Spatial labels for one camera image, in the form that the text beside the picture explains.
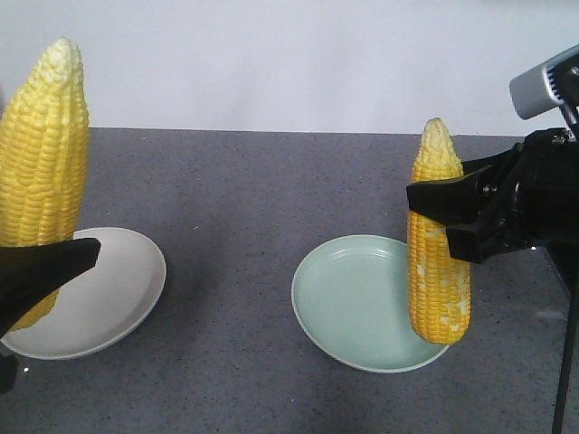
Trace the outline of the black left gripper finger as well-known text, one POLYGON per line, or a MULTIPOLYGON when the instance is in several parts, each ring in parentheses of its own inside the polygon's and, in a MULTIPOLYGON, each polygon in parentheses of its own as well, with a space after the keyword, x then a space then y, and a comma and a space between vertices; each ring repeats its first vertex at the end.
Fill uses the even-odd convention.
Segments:
POLYGON ((1 249, 1 334, 67 282, 92 269, 100 254, 95 238, 1 249))
POLYGON ((10 392, 16 382, 18 360, 13 354, 0 356, 0 393, 10 392))

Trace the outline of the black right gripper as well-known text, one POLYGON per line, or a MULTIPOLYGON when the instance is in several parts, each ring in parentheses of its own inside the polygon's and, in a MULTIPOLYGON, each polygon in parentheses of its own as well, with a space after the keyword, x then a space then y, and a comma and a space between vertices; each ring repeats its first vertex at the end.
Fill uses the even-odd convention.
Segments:
POLYGON ((513 150, 462 162, 464 175, 406 187, 411 211, 448 226, 452 258, 483 263, 553 241, 578 243, 578 142, 565 128, 549 128, 513 150), (514 167, 515 220, 476 220, 514 167))

